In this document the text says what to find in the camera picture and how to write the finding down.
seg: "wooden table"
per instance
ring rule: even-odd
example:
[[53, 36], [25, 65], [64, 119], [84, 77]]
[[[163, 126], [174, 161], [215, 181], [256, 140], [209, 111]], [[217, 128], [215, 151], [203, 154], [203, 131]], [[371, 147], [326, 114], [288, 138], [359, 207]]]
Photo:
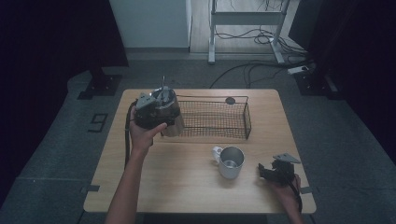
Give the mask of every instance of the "wooden table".
[[[84, 203], [87, 212], [106, 212], [119, 184], [124, 165], [124, 125], [128, 107], [140, 92], [123, 93], [102, 156]], [[218, 137], [162, 137], [154, 139], [146, 157], [140, 183], [138, 212], [148, 213], [282, 213], [283, 209], [265, 180], [258, 163], [271, 168], [273, 156], [288, 152], [300, 160], [279, 95], [275, 90], [175, 90], [189, 96], [248, 96], [252, 130], [248, 140]], [[245, 164], [235, 180], [219, 174], [212, 158], [214, 146], [237, 146]], [[308, 186], [304, 167], [294, 166]], [[302, 195], [303, 213], [316, 211], [312, 193]]]

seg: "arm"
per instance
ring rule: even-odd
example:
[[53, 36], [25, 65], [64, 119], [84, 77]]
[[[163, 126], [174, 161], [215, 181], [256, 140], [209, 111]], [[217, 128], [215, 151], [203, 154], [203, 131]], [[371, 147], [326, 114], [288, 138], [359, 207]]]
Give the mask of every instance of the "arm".
[[[275, 182], [268, 181], [269, 186], [276, 194], [277, 199], [282, 204], [288, 215], [291, 224], [304, 223], [303, 216], [298, 210], [298, 203], [295, 199], [293, 190], [289, 186], [279, 186]], [[297, 190], [300, 190], [301, 179], [298, 175], [295, 175], [293, 185]]]
[[130, 122], [133, 144], [131, 157], [108, 208], [106, 224], [134, 223], [144, 159], [149, 152], [149, 147], [152, 145], [153, 137], [166, 128], [166, 123], [160, 124], [149, 131], [138, 127], [133, 121], [134, 111], [133, 107]]

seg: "wire basket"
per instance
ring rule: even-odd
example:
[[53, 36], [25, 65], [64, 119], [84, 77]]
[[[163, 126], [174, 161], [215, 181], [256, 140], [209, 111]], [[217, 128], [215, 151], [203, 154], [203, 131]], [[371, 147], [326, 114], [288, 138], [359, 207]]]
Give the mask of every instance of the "wire basket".
[[247, 96], [177, 96], [185, 128], [180, 137], [218, 136], [248, 139]]

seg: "white wall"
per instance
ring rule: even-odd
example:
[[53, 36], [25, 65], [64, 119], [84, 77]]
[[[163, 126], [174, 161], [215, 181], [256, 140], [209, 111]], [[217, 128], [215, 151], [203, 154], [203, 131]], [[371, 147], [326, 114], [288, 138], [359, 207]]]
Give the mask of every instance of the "white wall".
[[188, 48], [191, 0], [110, 0], [125, 48]]

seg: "white mug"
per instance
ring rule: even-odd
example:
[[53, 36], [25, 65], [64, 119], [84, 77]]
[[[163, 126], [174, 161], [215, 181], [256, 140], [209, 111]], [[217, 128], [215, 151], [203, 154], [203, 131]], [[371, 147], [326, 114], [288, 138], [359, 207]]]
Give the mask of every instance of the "white mug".
[[219, 172], [227, 179], [238, 177], [245, 161], [244, 152], [238, 147], [213, 147], [212, 155], [219, 164]]

